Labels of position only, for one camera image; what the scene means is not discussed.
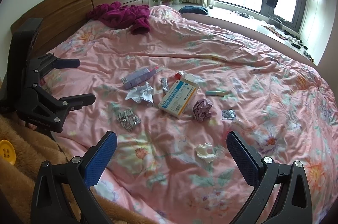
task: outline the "purple box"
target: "purple box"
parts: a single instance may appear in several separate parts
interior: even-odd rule
[[[126,77],[122,78],[122,83],[126,90],[137,86],[138,84],[148,80],[154,74],[156,74],[158,67],[149,70],[147,68],[138,69],[131,74],[128,74]]]

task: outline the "blue cloth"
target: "blue cloth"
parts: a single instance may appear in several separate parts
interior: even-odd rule
[[[208,10],[204,7],[185,6],[180,9],[180,14],[192,12],[193,14],[208,14]]]

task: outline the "pink floral duvet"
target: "pink floral duvet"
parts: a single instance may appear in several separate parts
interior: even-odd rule
[[[92,92],[96,102],[70,112],[56,140],[82,156],[108,130],[118,147],[95,186],[107,199],[158,223],[226,224],[253,188],[244,181],[230,153],[207,164],[194,148],[211,143],[214,152],[233,129],[221,110],[234,109],[237,128],[248,144],[276,162],[303,162],[309,181],[314,223],[338,195],[338,119],[334,95],[315,69],[239,34],[183,19],[170,7],[151,9],[151,32],[132,35],[91,21],[52,52],[79,58],[78,69],[54,70],[45,87],[53,96]],[[142,67],[159,67],[148,80],[157,105],[160,79],[184,70],[197,77],[200,89],[225,91],[209,96],[212,118],[202,123],[192,105],[181,119],[147,103],[125,100],[121,78]],[[131,108],[141,119],[132,132],[117,122]],[[270,199],[260,222],[267,217]]]

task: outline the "white tissue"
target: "white tissue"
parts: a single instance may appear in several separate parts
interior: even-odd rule
[[[186,72],[184,72],[184,71],[179,71],[179,75],[180,75],[181,77],[183,77],[184,79],[187,79],[187,80],[190,81],[190,82],[196,83],[196,81],[198,80],[198,77],[197,77],[197,76],[195,76],[195,75],[193,75],[193,74],[188,74],[188,73],[186,73]]]
[[[201,159],[204,159],[207,163],[214,161],[216,158],[223,158],[225,156],[225,148],[219,147],[215,154],[208,153],[207,150],[212,149],[211,143],[204,143],[204,145],[199,144],[195,147],[197,156]]]
[[[146,82],[143,86],[137,86],[131,89],[127,94],[126,100],[133,99],[136,103],[141,103],[142,100],[145,100],[154,104],[152,92],[153,88]]]

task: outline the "crumpled tissue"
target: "crumpled tissue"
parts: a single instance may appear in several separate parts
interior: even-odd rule
[[[145,100],[154,104],[152,92],[153,88],[146,82],[143,86],[137,86],[131,89],[126,96],[126,100],[133,99],[136,103],[141,103],[142,100]]]
[[[199,144],[195,147],[197,156],[201,159],[204,159],[207,163],[214,161],[216,158],[223,158],[225,156],[226,149],[222,146],[217,147],[215,154],[208,153],[208,149],[212,149],[211,143],[204,143],[204,145]]]
[[[198,122],[202,122],[205,118],[211,118],[210,109],[212,103],[210,100],[202,98],[198,100],[192,108],[193,115]]]

